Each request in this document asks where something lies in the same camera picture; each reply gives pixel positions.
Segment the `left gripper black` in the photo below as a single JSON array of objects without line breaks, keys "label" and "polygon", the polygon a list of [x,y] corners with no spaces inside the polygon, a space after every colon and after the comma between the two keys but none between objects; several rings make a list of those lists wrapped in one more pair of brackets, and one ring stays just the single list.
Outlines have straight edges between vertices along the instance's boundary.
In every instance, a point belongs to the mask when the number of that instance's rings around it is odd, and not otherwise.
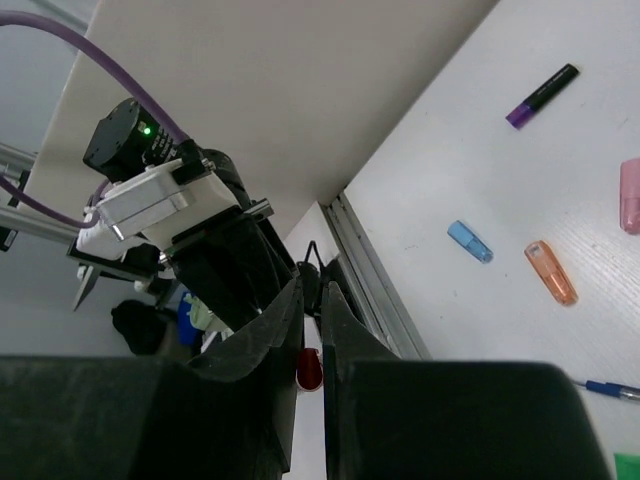
[{"label": "left gripper black", "polygon": [[170,236],[158,257],[233,330],[259,316],[297,275],[270,213],[266,199],[242,202]]}]

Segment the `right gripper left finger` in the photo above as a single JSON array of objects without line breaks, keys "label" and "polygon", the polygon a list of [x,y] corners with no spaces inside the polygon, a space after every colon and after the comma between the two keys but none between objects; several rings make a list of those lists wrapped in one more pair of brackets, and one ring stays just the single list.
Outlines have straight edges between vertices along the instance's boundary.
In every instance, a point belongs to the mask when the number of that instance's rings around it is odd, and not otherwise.
[{"label": "right gripper left finger", "polygon": [[274,360],[284,374],[295,372],[304,340],[302,282],[290,280],[271,304],[227,340],[211,345],[189,362],[201,376],[225,383],[237,382]]}]

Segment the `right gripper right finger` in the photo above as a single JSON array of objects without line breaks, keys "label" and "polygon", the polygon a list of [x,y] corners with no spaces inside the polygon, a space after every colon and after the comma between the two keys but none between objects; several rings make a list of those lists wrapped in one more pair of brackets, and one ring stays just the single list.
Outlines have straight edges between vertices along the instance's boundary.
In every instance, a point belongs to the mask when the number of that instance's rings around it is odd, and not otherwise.
[{"label": "right gripper right finger", "polygon": [[321,305],[321,337],[324,358],[331,359],[336,370],[347,370],[357,361],[398,361],[349,307],[339,285],[331,281],[324,290]]}]

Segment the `purple capped black highlighter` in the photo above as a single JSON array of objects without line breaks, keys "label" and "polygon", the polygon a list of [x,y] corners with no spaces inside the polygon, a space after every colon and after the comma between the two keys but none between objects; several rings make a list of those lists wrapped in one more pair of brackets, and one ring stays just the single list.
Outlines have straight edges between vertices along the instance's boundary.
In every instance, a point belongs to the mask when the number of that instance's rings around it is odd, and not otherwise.
[{"label": "purple capped black highlighter", "polygon": [[505,120],[516,130],[522,129],[579,75],[580,70],[567,63],[515,107]]}]

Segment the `blue pen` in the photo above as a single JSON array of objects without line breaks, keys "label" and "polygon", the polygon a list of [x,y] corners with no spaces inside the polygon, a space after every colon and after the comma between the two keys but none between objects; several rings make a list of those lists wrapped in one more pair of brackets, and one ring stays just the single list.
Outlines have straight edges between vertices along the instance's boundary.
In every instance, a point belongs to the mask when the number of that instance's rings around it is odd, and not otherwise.
[{"label": "blue pen", "polygon": [[632,387],[628,385],[616,384],[611,382],[598,382],[594,380],[586,380],[584,382],[573,380],[576,386],[584,388],[592,393],[600,394],[603,396],[628,400],[632,402],[639,402],[640,393],[638,387]]}]

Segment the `green capped black highlighter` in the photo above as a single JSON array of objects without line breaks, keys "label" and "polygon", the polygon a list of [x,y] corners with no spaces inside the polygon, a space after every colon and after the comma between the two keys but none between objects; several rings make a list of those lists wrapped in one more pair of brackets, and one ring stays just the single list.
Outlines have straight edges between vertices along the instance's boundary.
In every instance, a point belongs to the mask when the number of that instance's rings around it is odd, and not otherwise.
[{"label": "green capped black highlighter", "polygon": [[640,480],[640,455],[628,453],[614,454],[617,480]]}]

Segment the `red pen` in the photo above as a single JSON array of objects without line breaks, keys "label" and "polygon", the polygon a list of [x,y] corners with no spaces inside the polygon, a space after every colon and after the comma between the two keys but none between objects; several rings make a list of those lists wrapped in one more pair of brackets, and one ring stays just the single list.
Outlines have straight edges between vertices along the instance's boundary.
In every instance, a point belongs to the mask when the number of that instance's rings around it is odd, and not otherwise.
[{"label": "red pen", "polygon": [[323,366],[319,351],[315,348],[304,348],[297,358],[296,382],[301,391],[318,390],[324,380]]}]

